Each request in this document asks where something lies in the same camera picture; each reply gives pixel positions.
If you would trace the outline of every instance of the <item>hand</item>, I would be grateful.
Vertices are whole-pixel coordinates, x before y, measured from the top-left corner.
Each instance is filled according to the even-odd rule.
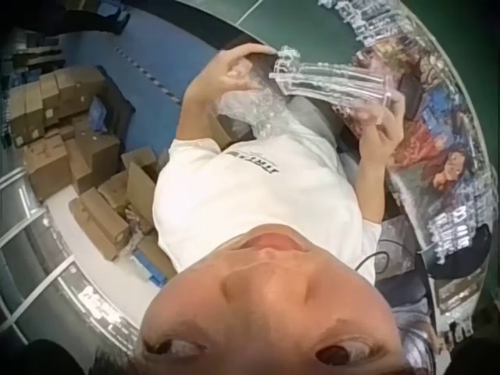
[[[405,97],[400,92],[393,91],[390,107],[391,109],[388,109],[370,103],[356,109],[352,114],[353,119],[362,126],[359,139],[361,160],[371,166],[385,167],[405,135]]]
[[[276,50],[267,45],[248,43],[219,52],[191,82],[185,98],[201,103],[218,100],[228,91],[255,90],[259,85],[248,77],[252,63],[245,56],[252,53],[273,55]]]

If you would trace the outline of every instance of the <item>forearm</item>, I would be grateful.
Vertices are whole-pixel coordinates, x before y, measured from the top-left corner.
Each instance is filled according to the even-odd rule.
[[[355,193],[363,219],[381,223],[385,210],[385,167],[363,161],[359,164]]]
[[[195,100],[186,94],[180,109],[180,120],[175,138],[180,141],[213,139],[213,121],[216,121],[216,117],[212,103]]]

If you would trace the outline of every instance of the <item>striped floor tape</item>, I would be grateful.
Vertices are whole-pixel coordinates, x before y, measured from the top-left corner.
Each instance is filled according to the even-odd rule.
[[[127,60],[134,68],[137,68],[142,74],[146,76],[156,87],[158,87],[163,94],[172,100],[172,102],[180,105],[182,101],[177,98],[172,92],[170,92],[165,86],[161,84],[152,74],[150,74],[146,69],[144,69],[138,62],[132,59],[127,53],[123,51],[120,47],[115,47],[116,53]]]

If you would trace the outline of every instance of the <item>blue floor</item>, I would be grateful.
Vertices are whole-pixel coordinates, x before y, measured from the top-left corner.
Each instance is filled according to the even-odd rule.
[[[100,13],[109,13],[108,9]],[[170,146],[180,115],[172,102],[143,73],[115,51],[121,48],[177,98],[216,50],[184,30],[138,9],[130,11],[122,35],[99,32],[66,35],[62,48],[68,65],[102,65],[134,105],[125,147],[151,146],[158,155]]]

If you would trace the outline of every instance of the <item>white t-shirt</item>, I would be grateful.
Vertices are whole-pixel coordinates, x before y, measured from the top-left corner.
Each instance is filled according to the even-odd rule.
[[[363,220],[335,150],[317,136],[241,142],[175,140],[153,204],[159,246],[182,271],[258,225],[288,225],[356,268],[374,253],[380,225]],[[375,281],[374,261],[359,270]]]

